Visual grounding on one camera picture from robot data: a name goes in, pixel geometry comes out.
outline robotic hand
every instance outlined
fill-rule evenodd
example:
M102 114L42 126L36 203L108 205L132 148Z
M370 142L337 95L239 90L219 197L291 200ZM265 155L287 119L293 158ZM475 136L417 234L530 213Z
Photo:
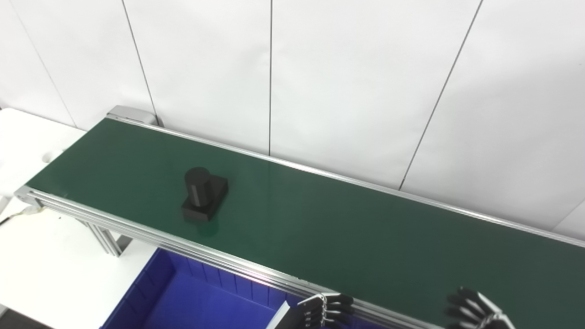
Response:
M447 300L451 307L445 314L460 320L447 329L515 329L508 316L479 292L460 287Z
M350 324L353 298L339 293L321 293L291 307L285 301L266 329L342 329Z

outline wall panel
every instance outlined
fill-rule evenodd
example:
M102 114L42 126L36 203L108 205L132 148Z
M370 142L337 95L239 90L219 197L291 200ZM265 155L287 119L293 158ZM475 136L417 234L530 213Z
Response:
M79 128L116 105L153 112L121 1L11 1Z
M585 197L585 3L485 1L406 192L552 229Z
M0 0L0 22L0 108L17 108L73 126L8 0Z
M478 4L275 1L271 154L398 188Z
M126 0L164 126L267 153L270 1Z
M553 232L585 241L585 201L555 226Z

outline blue bin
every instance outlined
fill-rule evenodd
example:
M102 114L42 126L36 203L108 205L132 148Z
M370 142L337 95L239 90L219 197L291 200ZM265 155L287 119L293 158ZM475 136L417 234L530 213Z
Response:
M264 329L285 300L301 298L158 249L102 329Z

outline aluminum frame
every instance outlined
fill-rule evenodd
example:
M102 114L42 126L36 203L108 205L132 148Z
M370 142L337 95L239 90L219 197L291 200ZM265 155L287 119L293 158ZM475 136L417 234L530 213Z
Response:
M449 211L453 211L454 213L464 214L468 217L477 218L483 221L491 222L493 224L518 229L520 231L528 232L530 234L536 234L545 238L550 238L585 248L585 242L578 239L569 238L564 235L529 227L527 225L517 224L514 222L503 220L501 218L476 213L474 211L466 210L459 207L454 207L452 205L440 203L423 197L418 197L402 191L393 190L388 187L383 187L365 181L352 179L350 177L341 176L338 174L326 172L324 170L304 166L302 164L293 163L286 160L263 155L260 153L236 148L230 145L213 142L211 140L198 138L185 133L172 131L166 128L162 128L152 124L147 124L144 122L139 122L133 120L132 118L127 118L112 113L108 114L106 118L124 122L126 124L140 126L142 128L151 129L161 133L167 133L169 135L178 136L196 142L205 143L222 149L238 152L244 155L253 156L259 159L288 166L297 170L302 170L308 173L318 174L324 177L344 181L345 183L355 184L358 186L366 187L368 189L373 189L387 194L391 194L397 197L403 197L412 201L417 201L420 203L432 205L434 207L443 208ZM293 293L301 297L310 296L320 292L332 291L331 289L327 289L325 287L315 285L305 280L301 280L297 277L293 277L285 273L272 270L265 266L246 261L245 259L238 258L228 253L217 251L215 249L197 244L195 242L188 241L186 239L182 239L174 235L170 235L163 231L159 231L154 228L129 221L125 218L117 217L115 215L105 213L103 211L88 207L86 205L75 203L65 198L57 197L49 193L32 189L28 186L23 186L15 194L21 200L27 203L49 207L63 214L67 214L72 217L78 218L84 222L91 223L96 227L111 229L113 231L126 235L127 237L139 239L141 241L153 244L160 248L176 252L179 253L180 255L193 258L203 263L226 270L230 273L243 276L252 281L259 282L264 285L268 285L288 293ZM379 325L402 329L441 328L437 325L426 323L424 321L420 321L412 317L408 317L403 314L387 310L382 307L361 300L355 300L355 308L356 315L358 317Z

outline white table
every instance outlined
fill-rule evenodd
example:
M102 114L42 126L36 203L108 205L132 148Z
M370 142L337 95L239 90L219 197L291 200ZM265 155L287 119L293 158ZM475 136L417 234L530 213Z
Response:
M12 194L46 165L43 155L69 147L83 133L1 110L0 191ZM0 219L26 206L13 198ZM71 217L51 210L15 217L0 226L0 304L54 329L97 329L155 250L132 241L116 258Z

